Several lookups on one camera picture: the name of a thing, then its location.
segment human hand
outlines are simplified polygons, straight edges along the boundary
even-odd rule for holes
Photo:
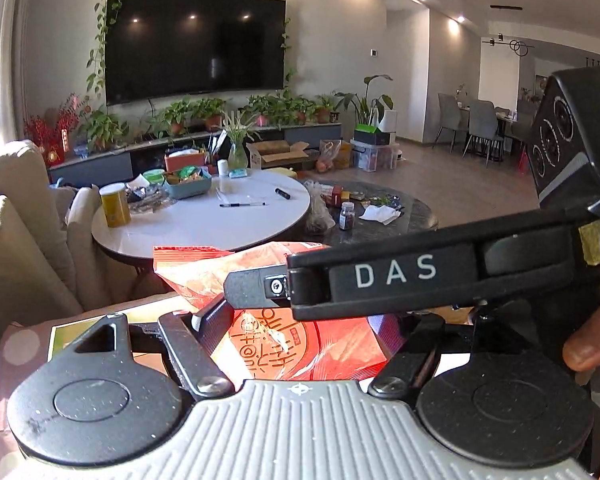
[[[564,344],[562,357],[576,372],[600,365],[600,308]]]

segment round black pad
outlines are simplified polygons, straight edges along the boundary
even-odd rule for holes
[[[109,337],[114,347],[100,351]],[[184,411],[173,381],[133,361],[126,317],[96,323],[18,386],[7,406],[23,451],[67,466],[111,465],[153,449]]]
[[[535,352],[473,354],[464,367],[430,380],[416,410],[444,446],[499,467],[573,457],[593,425],[586,392]]]

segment gray ribbed plate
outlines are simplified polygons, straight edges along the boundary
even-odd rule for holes
[[[573,460],[535,470],[473,463],[429,436],[405,404],[355,381],[246,381],[233,397],[199,402],[171,440],[138,459],[91,470],[28,460],[7,478],[590,480]]]

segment black tv screen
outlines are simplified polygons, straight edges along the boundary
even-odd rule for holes
[[[284,84],[283,0],[122,0],[107,7],[110,105]]]

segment pothos vine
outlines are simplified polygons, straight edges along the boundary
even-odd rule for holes
[[[107,16],[107,5],[111,1],[111,14]],[[118,20],[118,13],[122,8],[122,0],[100,0],[93,7],[94,12],[96,12],[98,19],[98,33],[94,38],[98,43],[95,48],[92,48],[89,52],[89,60],[87,62],[87,68],[91,68],[93,71],[87,77],[87,93],[92,89],[94,93],[97,95],[98,99],[102,97],[102,91],[104,90],[104,71],[105,71],[105,45],[107,43],[107,33],[109,31],[109,27],[112,27],[116,24]],[[290,18],[285,19],[285,31],[282,34],[283,43],[280,45],[280,48],[287,51],[291,48],[288,44],[289,35],[286,33],[286,26],[291,22]],[[290,70],[286,76],[286,82],[290,79],[293,70]]]

